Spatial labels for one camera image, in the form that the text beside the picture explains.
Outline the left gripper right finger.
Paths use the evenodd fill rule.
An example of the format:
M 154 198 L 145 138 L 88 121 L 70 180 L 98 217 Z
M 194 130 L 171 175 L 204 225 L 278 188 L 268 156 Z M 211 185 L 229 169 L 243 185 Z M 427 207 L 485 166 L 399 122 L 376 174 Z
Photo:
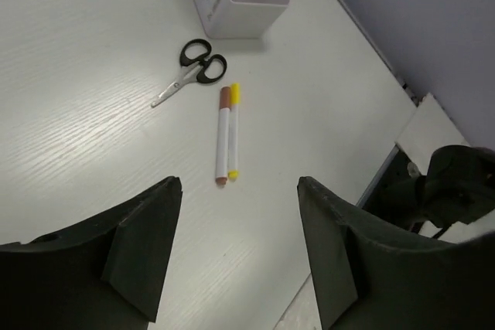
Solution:
M 299 210 L 324 329 L 492 329 L 494 235 L 461 243 L 410 233 L 311 177 Z

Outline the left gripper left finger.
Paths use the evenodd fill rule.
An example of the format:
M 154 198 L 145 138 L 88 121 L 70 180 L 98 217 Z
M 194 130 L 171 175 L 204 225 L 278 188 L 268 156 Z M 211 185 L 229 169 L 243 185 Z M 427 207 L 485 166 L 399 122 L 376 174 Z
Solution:
M 3 329 L 146 329 L 157 319 L 182 202 L 167 177 L 29 243 L 1 247 Z

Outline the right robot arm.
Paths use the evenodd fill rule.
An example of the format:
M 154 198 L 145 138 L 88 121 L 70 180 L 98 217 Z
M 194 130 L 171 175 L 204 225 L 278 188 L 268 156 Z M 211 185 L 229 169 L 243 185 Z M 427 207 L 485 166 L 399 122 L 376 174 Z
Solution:
M 447 145 L 435 150 L 423 175 L 395 147 L 357 206 L 403 230 L 418 234 L 426 222 L 438 239 L 453 224 L 469 225 L 494 209 L 494 151 Z

